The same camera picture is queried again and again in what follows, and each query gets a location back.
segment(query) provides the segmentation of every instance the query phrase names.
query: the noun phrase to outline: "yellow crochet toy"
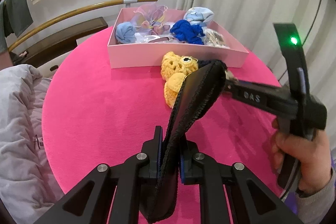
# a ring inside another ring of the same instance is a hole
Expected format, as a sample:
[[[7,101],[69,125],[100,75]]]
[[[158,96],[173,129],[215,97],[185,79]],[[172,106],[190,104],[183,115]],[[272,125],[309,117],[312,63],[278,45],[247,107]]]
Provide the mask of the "yellow crochet toy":
[[[197,59],[191,56],[179,56],[173,52],[168,52],[163,56],[161,75],[166,80],[164,97],[167,105],[174,106],[184,78],[197,69]]]

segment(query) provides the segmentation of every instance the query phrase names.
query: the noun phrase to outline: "gray comforter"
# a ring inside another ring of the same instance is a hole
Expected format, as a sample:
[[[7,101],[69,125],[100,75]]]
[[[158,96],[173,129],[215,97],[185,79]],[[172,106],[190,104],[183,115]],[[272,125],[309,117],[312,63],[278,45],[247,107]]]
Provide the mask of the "gray comforter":
[[[0,198],[17,224],[34,223],[63,196],[41,131],[49,84],[31,65],[0,71]]]

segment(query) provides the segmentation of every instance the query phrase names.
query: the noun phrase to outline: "pink table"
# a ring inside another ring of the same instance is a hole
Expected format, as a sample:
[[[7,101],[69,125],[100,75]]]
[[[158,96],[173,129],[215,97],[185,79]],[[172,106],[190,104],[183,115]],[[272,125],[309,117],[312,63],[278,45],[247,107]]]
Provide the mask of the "pink table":
[[[64,192],[98,164],[117,165],[140,152],[156,125],[167,129],[171,109],[164,101],[160,67],[111,70],[107,52],[111,31],[105,29],[73,50],[54,75],[44,101],[43,141]],[[242,68],[231,70],[242,80],[278,85],[253,53]],[[273,118],[221,95],[187,138],[218,162],[244,163],[279,195],[269,161]],[[199,222],[198,186],[179,184],[175,212],[162,223]],[[142,215],[139,223],[146,223]]]

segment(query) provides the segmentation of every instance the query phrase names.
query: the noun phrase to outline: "human hand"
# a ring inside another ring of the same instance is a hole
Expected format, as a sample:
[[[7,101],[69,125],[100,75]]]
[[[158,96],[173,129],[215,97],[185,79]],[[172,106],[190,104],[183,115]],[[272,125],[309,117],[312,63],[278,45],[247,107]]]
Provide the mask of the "human hand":
[[[278,129],[275,119],[272,127]],[[308,195],[322,190],[331,179],[331,157],[329,139],[325,131],[316,130],[312,141],[277,131],[271,138],[273,167],[278,170],[285,153],[301,162],[302,178],[299,189]]]

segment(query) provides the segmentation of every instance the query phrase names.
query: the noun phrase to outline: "screw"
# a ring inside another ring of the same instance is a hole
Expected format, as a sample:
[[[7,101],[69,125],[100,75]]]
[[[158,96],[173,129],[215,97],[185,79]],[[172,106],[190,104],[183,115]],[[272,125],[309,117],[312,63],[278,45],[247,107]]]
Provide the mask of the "screw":
[[[243,170],[245,166],[244,166],[241,162],[236,162],[236,163],[234,164],[234,167],[235,167],[237,170]]]
[[[97,167],[98,172],[105,172],[107,170],[107,168],[108,168],[108,166],[106,164],[100,164]]]
[[[147,155],[145,153],[139,153],[137,154],[136,158],[138,160],[144,160],[145,158],[147,158]]]
[[[195,153],[194,158],[197,160],[202,160],[204,159],[204,154],[203,153]]]

